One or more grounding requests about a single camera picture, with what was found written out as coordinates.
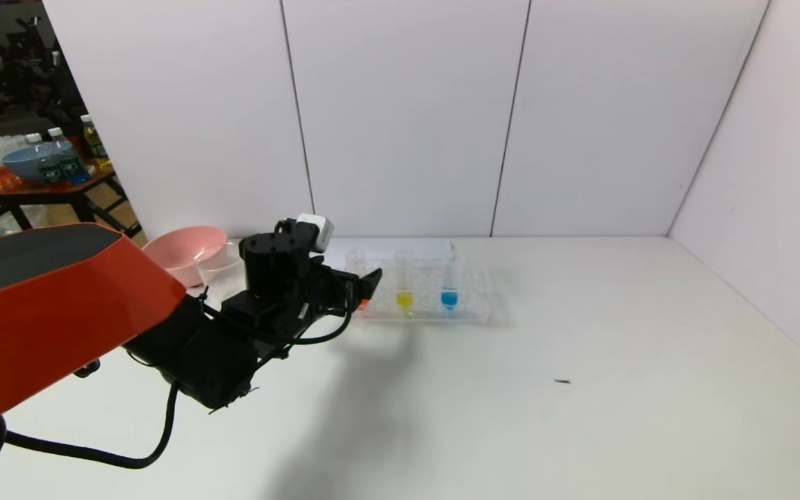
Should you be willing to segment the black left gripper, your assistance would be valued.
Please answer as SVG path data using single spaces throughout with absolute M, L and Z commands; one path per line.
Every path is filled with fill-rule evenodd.
M 358 309 L 359 300 L 372 300 L 381 279 L 381 268 L 359 276 L 358 280 L 358 275 L 317 265 L 307 276 L 308 301 L 317 315 L 352 315 Z

